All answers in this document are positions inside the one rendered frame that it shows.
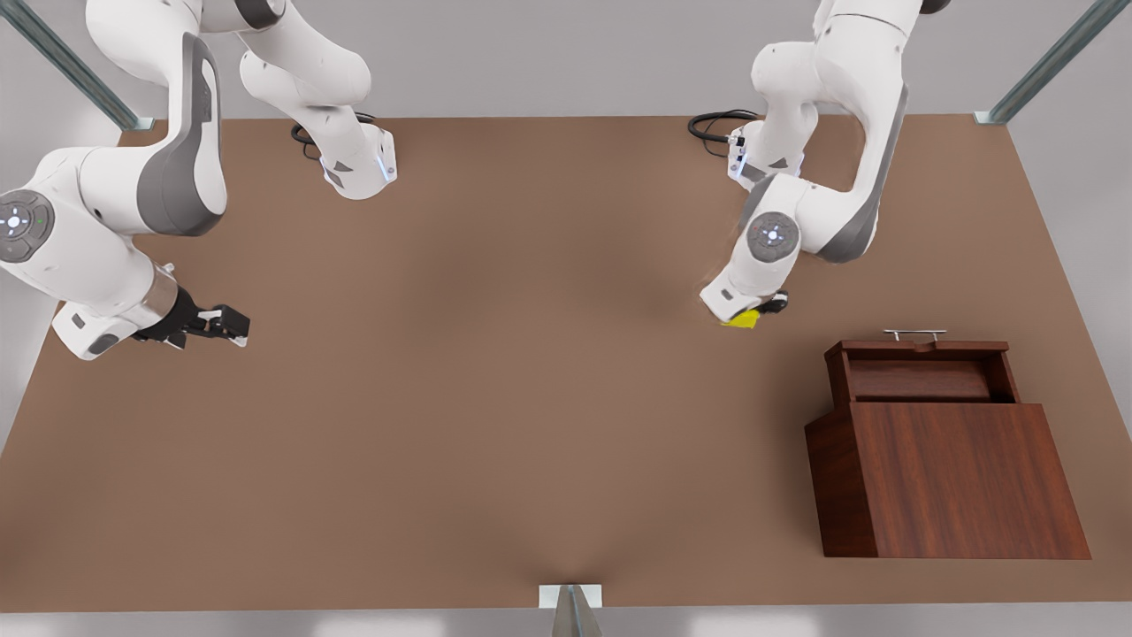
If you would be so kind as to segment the dark wooden cabinet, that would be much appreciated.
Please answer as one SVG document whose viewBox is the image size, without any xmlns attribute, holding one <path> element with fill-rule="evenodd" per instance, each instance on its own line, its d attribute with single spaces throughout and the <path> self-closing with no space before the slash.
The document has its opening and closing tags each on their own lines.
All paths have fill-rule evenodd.
<svg viewBox="0 0 1132 637">
<path fill-rule="evenodd" d="M 1039 404 L 850 403 L 805 438 L 825 556 L 1090 557 Z"/>
</svg>

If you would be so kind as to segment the silver frame post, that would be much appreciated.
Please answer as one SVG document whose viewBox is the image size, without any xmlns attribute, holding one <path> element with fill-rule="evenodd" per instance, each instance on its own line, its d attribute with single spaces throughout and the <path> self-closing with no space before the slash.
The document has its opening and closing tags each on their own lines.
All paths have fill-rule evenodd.
<svg viewBox="0 0 1132 637">
<path fill-rule="evenodd" d="M 153 118 L 137 117 L 24 0 L 0 0 L 0 17 L 11 24 L 122 132 L 147 132 L 153 128 Z"/>
<path fill-rule="evenodd" d="M 1070 64 L 1132 0 L 1095 0 L 1077 21 L 987 111 L 974 112 L 980 126 L 1007 124 Z"/>
<path fill-rule="evenodd" d="M 600 584 L 539 586 L 539 609 L 554 609 L 551 637 L 603 637 L 594 614 L 603 606 Z"/>
</svg>

